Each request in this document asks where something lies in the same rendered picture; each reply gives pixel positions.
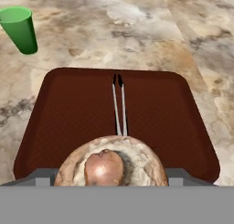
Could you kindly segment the dark brown tray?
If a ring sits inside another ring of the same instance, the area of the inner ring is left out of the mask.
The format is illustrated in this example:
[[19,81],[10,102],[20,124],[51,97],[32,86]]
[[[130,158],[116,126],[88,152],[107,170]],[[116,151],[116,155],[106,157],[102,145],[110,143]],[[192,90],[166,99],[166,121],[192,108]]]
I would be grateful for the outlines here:
[[15,164],[16,178],[57,168],[77,147],[114,135],[127,113],[128,134],[167,168],[213,183],[220,166],[186,80],[169,71],[58,68],[43,80]]

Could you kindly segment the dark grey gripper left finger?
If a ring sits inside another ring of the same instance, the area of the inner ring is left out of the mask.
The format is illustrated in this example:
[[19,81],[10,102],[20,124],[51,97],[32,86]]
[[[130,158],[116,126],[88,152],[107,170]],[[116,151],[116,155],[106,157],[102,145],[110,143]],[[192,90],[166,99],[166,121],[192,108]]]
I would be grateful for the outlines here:
[[5,187],[53,187],[58,171],[57,168],[38,168],[27,177],[5,183]]

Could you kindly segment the green plastic cup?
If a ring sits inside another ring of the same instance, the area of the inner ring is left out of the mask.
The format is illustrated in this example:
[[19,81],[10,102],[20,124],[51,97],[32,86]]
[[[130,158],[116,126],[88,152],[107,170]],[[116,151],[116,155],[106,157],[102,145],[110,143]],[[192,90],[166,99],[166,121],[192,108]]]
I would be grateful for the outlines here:
[[0,25],[21,53],[29,55],[37,52],[31,10],[23,6],[0,9]]

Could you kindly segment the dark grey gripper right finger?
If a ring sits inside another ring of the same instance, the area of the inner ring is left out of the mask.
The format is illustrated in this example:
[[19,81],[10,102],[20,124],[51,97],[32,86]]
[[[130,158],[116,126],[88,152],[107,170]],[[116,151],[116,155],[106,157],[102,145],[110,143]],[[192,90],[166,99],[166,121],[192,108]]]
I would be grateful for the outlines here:
[[183,168],[167,168],[165,171],[170,187],[214,186],[214,184],[192,177]]

